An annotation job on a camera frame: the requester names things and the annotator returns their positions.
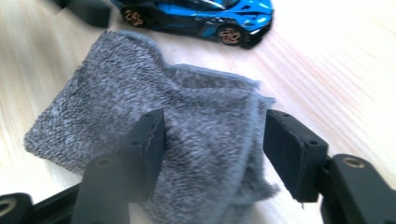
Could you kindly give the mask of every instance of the gray cloth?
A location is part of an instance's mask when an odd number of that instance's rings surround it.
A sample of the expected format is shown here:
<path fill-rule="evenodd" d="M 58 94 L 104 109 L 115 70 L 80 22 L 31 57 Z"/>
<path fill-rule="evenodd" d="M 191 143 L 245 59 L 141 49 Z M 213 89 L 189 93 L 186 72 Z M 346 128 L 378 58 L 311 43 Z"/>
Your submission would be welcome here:
<path fill-rule="evenodd" d="M 26 134 L 29 152 L 81 174 L 117 149 L 140 116 L 164 109 L 167 151 L 152 199 L 154 223 L 249 223 L 276 191 L 262 178 L 265 109 L 258 83 L 169 65 L 142 35 L 105 32 Z"/>

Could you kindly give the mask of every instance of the cloth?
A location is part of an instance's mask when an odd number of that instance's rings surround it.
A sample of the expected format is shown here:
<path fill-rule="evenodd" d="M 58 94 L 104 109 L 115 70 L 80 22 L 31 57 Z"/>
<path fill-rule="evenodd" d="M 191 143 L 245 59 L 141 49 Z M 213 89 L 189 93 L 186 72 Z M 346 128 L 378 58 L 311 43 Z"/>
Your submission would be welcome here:
<path fill-rule="evenodd" d="M 154 223 L 249 223 L 276 191 L 263 179 L 265 110 L 273 103 L 245 77 L 169 65 L 142 35 L 104 32 L 25 135 L 26 150 L 81 174 L 117 150 L 141 115 L 163 108 L 166 147 L 153 197 Z"/>

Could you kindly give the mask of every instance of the wooden table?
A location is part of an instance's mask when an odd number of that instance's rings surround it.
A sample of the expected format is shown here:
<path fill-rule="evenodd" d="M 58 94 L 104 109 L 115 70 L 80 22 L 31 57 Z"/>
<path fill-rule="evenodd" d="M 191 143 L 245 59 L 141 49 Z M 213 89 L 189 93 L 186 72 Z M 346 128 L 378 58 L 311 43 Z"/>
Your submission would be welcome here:
<path fill-rule="evenodd" d="M 396 3 L 394 0 L 273 0 L 273 30 L 245 50 L 138 30 L 114 13 L 111 30 L 153 38 L 170 64 L 188 63 L 260 80 L 275 109 L 330 144 L 330 154 L 370 161 L 396 189 Z M 81 64 L 104 30 L 41 1 L 0 5 L 0 195 L 27 192 L 35 203 L 81 179 L 23 149 L 24 134 Z M 281 182 L 266 163 L 266 177 Z M 252 223 L 320 223 L 281 192 L 257 203 Z M 144 216 L 134 223 L 147 223 Z"/>

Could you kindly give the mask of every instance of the car wheel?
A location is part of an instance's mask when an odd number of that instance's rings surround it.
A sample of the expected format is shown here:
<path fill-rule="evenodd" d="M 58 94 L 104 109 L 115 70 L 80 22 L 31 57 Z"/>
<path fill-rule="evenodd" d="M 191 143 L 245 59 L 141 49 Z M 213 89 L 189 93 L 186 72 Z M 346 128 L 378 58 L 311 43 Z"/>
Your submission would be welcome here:
<path fill-rule="evenodd" d="M 244 33 L 236 26 L 221 26 L 218 29 L 218 39 L 228 46 L 239 46 L 244 42 Z"/>
<path fill-rule="evenodd" d="M 146 17 L 138 10 L 126 7 L 121 10 L 122 17 L 134 27 L 146 27 Z"/>

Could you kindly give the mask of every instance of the light wood tabletop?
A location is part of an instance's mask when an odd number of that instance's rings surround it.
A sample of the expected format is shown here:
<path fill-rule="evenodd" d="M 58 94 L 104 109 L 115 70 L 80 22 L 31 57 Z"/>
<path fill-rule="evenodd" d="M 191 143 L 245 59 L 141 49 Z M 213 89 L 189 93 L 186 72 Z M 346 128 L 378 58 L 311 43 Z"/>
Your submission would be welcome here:
<path fill-rule="evenodd" d="M 396 1 L 273 0 L 273 29 L 254 49 L 135 29 L 113 13 L 110 30 L 157 42 L 170 64 L 187 63 L 262 82 L 274 109 L 292 114 L 330 145 L 330 155 L 371 162 L 396 189 Z M 0 4 L 0 195 L 29 193 L 35 203 L 81 176 L 26 152 L 22 139 L 86 57 L 104 29 L 44 1 Z M 252 223 L 321 223 L 319 204 L 281 191 L 257 203 Z M 134 223 L 148 223 L 145 216 Z"/>

